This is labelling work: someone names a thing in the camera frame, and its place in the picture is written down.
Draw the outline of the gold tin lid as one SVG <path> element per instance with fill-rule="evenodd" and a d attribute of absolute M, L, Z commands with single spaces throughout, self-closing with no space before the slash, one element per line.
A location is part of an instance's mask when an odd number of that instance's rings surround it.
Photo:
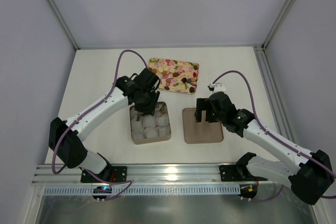
<path fill-rule="evenodd" d="M 219 122 L 207 122 L 205 111 L 202 111 L 201 122 L 196 122 L 195 112 L 195 108 L 187 108 L 182 111 L 184 141 L 187 144 L 222 142 L 224 139 L 222 125 Z"/>

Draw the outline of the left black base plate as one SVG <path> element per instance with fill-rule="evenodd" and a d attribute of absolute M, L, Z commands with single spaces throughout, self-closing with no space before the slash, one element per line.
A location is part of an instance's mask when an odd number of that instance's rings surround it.
<path fill-rule="evenodd" d="M 94 174 L 99 179 L 93 177 L 89 172 L 86 170 L 82 171 L 81 174 L 81 183 L 98 183 L 101 180 L 104 182 L 110 183 L 121 183 L 125 182 L 127 179 L 127 167 L 126 166 L 112 166 L 107 165 L 104 170 L 98 174 Z"/>

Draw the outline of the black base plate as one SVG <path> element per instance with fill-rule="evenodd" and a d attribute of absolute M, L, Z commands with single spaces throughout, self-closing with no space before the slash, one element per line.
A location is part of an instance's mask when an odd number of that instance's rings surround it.
<path fill-rule="evenodd" d="M 251 182 L 256 181 L 246 166 L 242 165 L 220 165 L 219 173 L 222 182 Z"/>
<path fill-rule="evenodd" d="M 89 172 L 86 170 L 82 171 L 81 174 L 81 183 L 98 183 L 101 180 L 104 182 L 110 183 L 121 183 L 125 182 L 127 179 L 127 167 L 126 166 L 112 166 L 107 165 L 104 170 L 98 174 L 94 174 L 99 179 L 93 177 Z"/>

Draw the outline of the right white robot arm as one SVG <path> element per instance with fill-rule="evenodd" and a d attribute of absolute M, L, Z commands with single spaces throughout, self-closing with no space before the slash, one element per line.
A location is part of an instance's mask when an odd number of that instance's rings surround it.
<path fill-rule="evenodd" d="M 313 152 L 267 129 L 255 114 L 237 109 L 224 92 L 213 93 L 209 98 L 196 100 L 195 120 L 201 122 L 202 114 L 209 123 L 219 122 L 224 128 L 241 138 L 265 149 L 278 159 L 271 162 L 248 153 L 238 162 L 252 176 L 277 182 L 291 189 L 304 203 L 315 205 L 334 183 L 329 155 L 322 150 Z"/>

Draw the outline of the floral tray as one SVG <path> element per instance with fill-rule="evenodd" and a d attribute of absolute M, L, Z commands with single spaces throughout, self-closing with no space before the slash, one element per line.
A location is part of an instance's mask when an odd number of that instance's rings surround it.
<path fill-rule="evenodd" d="M 148 68 L 160 78 L 160 90 L 184 94 L 196 92 L 200 70 L 198 63 L 150 58 Z"/>

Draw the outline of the aluminium front rail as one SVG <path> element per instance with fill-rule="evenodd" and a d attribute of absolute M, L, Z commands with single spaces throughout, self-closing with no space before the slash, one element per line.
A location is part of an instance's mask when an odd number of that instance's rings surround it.
<path fill-rule="evenodd" d="M 200 164 L 116 164 L 126 166 L 127 180 L 134 183 L 160 182 L 220 182 L 219 166 L 221 163 Z M 50 165 L 37 166 L 32 184 L 76 184 L 80 182 L 82 170 L 65 168 L 55 175 Z"/>

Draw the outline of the left aluminium frame post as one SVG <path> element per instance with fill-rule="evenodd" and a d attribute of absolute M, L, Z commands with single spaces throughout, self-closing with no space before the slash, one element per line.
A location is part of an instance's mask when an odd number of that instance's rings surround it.
<path fill-rule="evenodd" d="M 72 47 L 74 48 L 75 51 L 79 50 L 80 47 L 78 46 L 78 43 L 76 42 L 74 36 L 72 35 L 63 15 L 61 14 L 55 0 L 45 0 L 51 9 L 54 17 L 56 18 L 58 24 L 60 25 L 61 29 L 63 30 L 65 36 L 71 43 Z"/>

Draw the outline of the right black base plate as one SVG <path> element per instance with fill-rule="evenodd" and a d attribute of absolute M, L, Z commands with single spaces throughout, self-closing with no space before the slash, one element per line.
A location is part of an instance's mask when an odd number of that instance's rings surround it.
<path fill-rule="evenodd" d="M 256 181 L 246 166 L 242 165 L 220 165 L 219 173 L 222 182 L 251 182 Z"/>

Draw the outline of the right aluminium frame rail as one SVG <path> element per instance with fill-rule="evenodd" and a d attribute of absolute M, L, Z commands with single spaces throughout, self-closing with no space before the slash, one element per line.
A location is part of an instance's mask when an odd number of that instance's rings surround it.
<path fill-rule="evenodd" d="M 266 89 L 267 97 L 275 120 L 276 129 L 282 136 L 295 142 L 295 136 L 291 129 L 289 119 L 285 112 L 285 107 L 280 97 L 280 92 L 275 82 L 273 72 L 270 67 L 267 55 L 262 46 L 253 47 L 261 77 Z"/>

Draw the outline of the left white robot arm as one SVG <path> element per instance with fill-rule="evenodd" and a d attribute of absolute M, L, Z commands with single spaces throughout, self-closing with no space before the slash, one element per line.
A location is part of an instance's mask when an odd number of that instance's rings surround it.
<path fill-rule="evenodd" d="M 148 68 L 131 77 L 115 80 L 111 90 L 82 112 L 66 120 L 55 118 L 50 124 L 49 148 L 53 151 L 52 172 L 57 175 L 56 159 L 66 168 L 79 167 L 93 180 L 113 181 L 113 168 L 101 154 L 85 148 L 83 142 L 89 134 L 114 113 L 133 105 L 144 115 L 153 115 L 159 99 L 160 78 Z"/>

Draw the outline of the gold tin box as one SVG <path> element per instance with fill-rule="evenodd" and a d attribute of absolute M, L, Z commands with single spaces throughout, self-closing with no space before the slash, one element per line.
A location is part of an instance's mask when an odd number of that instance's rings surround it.
<path fill-rule="evenodd" d="M 153 115 L 143 115 L 141 122 L 136 122 L 134 117 L 137 113 L 134 106 L 130 107 L 131 140 L 135 145 L 164 142 L 171 139 L 171 124 L 167 105 L 158 102 Z"/>

